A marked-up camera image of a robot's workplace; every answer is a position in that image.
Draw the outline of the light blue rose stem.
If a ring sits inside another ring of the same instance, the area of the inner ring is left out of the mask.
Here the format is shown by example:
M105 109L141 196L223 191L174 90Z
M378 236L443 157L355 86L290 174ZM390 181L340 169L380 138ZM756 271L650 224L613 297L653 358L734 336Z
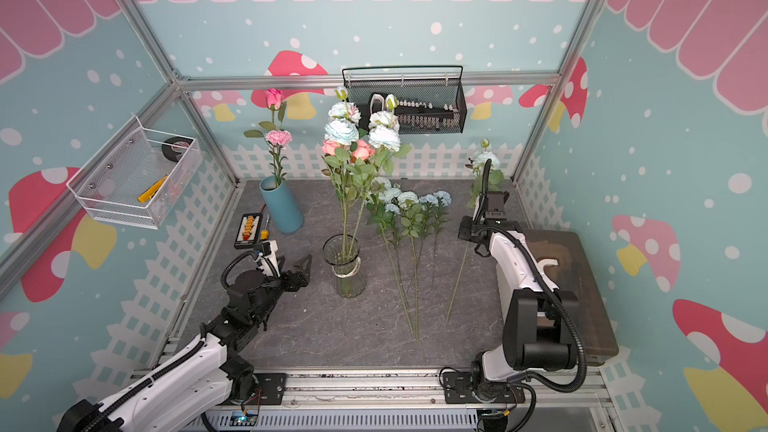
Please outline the light blue rose stem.
M365 205L369 212L368 224L375 227L385 246L406 324L411 335L416 339L418 337L417 329L411 316L400 257L400 245L404 238L401 223L403 207L399 202L401 194L402 190L389 179L377 177L371 184Z

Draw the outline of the clear glass vase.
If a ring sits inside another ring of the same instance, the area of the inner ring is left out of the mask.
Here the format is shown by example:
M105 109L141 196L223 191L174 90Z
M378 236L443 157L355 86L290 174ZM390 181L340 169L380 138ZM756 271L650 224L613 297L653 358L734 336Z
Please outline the clear glass vase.
M336 234L324 243L322 253L333 272L337 294L343 298L361 295L366 282L358 241L349 234Z

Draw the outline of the light blue rose bouquet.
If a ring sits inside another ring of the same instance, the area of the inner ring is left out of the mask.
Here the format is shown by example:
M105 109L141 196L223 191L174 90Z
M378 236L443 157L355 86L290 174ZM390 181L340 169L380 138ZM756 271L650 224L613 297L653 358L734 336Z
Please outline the light blue rose bouquet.
M358 215L355 225L350 226L350 210L355 203L368 200L374 180L381 174L392 173L393 160L405 156L408 148L400 139L396 96L384 97L382 109L369 116L371 122L363 129L363 114L351 102L348 90L339 86L335 94L338 102L328 112L322 151L324 173L331 180L342 212L339 258L348 262L355 256L354 241L362 219Z

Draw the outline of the teal ceramic vase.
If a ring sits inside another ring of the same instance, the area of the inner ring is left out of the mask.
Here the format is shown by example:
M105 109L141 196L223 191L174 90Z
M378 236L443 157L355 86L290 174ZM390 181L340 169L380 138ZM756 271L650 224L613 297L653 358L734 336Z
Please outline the teal ceramic vase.
M266 208L281 233L291 234L303 226L303 214L285 181L278 182L272 175L261 180L259 189Z

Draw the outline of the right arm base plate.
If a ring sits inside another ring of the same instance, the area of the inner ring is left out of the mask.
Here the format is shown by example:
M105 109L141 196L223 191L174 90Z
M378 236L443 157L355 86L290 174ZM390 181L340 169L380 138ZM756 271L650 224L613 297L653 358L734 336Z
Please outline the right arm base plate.
M499 404L516 406L526 402L525 393L519 387L506 383L475 382L471 372L447 367L438 372L438 383L447 404Z

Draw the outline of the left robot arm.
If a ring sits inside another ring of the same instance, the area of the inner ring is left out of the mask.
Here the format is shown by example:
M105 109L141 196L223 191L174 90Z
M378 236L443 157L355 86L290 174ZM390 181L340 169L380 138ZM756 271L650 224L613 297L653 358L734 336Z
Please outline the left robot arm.
M264 388L240 353L266 330L283 294L311 281L310 255L286 267L276 251L268 241L239 254L220 275L227 305L187 346L123 390L96 403L79 401L59 430L178 431L213 406L256 399Z

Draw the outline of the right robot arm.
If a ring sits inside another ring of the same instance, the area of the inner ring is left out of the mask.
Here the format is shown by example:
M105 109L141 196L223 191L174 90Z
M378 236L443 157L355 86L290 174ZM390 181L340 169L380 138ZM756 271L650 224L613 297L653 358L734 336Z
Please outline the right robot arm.
M519 224L507 218L508 195L493 191L493 160L483 163L474 213L462 218L458 238L485 252L501 270L510 289L502 341L482 352L472 364L473 392L491 399L490 388L523 387L536 381L559 393L581 388L587 375L586 351L578 331L576 295L552 281L545 267L555 260L537 260Z

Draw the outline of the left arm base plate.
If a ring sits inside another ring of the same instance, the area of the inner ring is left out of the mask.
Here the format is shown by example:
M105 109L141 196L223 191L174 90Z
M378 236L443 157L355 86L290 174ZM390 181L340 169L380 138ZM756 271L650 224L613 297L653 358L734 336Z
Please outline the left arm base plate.
M277 406L281 405L286 391L287 375L285 373L256 373L255 395L250 405Z

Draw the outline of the small blue rose stem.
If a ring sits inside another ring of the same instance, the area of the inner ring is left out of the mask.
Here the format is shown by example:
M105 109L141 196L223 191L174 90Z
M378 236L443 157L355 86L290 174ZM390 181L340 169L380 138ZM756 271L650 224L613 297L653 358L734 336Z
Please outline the small blue rose stem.
M488 139L483 139L481 141L481 150L469 159L469 162L467 163L467 167L474 174L474 181L470 189L470 200L468 202L468 207L472 209L473 214L476 214L477 208L479 207L480 195L484 191L487 191L491 185L493 185L494 187L498 185L498 181L492 182L491 177L493 176L495 171L501 170L500 159L491 150L491 144ZM444 322L446 324L448 324L451 320L454 303L456 301L456 298L459 292L459 287L460 287L463 272L466 267L468 254L469 254L469 244L466 244L464 248L464 252L462 254L462 260L459 266L456 281L455 281L454 288L449 301L448 309L445 315Z

